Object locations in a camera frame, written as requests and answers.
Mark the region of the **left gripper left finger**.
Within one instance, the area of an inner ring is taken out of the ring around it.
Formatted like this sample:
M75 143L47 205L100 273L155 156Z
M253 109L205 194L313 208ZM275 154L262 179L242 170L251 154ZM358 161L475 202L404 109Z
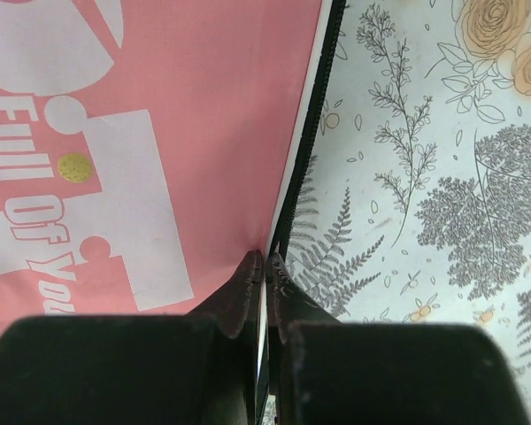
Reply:
M184 315L51 315L0 336L0 424L257 424L264 259Z

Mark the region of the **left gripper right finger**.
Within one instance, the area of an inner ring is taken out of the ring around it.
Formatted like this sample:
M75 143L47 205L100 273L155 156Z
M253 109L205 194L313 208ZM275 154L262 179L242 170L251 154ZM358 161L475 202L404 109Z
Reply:
M268 389L281 424L526 424L510 369L480 329L342 323L267 261Z

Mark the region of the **pink racket cover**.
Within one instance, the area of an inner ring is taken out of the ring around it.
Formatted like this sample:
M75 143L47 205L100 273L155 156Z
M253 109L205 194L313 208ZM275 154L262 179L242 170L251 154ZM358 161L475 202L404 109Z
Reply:
M340 1L0 1L0 336L181 314L289 191Z

